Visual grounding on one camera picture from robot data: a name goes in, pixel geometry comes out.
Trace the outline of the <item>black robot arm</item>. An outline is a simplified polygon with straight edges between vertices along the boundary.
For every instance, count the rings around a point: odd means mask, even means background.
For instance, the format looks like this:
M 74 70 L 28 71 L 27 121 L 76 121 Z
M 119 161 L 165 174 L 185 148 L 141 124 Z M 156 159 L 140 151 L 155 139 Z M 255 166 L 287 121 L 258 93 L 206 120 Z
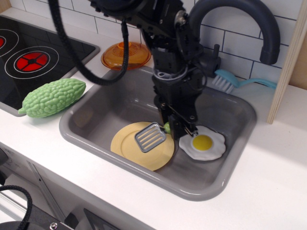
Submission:
M 97 12 L 140 29 L 154 60 L 154 104 L 173 139 L 198 133 L 195 102 L 206 84 L 202 50 L 180 0 L 92 0 Z

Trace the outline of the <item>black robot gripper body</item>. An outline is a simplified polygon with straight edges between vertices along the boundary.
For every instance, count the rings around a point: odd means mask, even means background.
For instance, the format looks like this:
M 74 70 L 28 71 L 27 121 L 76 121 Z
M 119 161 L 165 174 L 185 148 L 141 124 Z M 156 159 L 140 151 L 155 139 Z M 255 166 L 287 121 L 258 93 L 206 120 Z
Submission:
M 192 67 L 181 77 L 164 79 L 154 74 L 152 80 L 156 93 L 154 104 L 163 123 L 169 123 L 172 138 L 178 140 L 187 134 L 196 135 L 198 115 L 195 103 L 206 86 L 202 71 Z

